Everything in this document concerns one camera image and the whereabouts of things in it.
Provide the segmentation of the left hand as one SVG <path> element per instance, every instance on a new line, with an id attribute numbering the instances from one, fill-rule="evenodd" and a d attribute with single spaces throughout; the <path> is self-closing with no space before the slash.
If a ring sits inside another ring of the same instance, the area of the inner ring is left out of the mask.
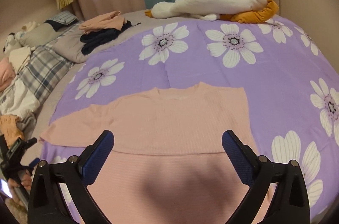
<path id="1" fill-rule="evenodd" d="M 31 178 L 31 175 L 30 175 L 29 171 L 26 170 L 25 172 L 23 172 L 21 174 L 21 177 L 19 178 L 19 180 L 20 180 L 20 183 L 17 183 L 15 180 L 10 178 L 7 181 L 9 190 L 13 191 L 15 188 L 19 188 L 20 186 L 24 186 L 24 188 L 27 191 L 31 190 L 31 187 L 32 187 L 32 178 Z"/>

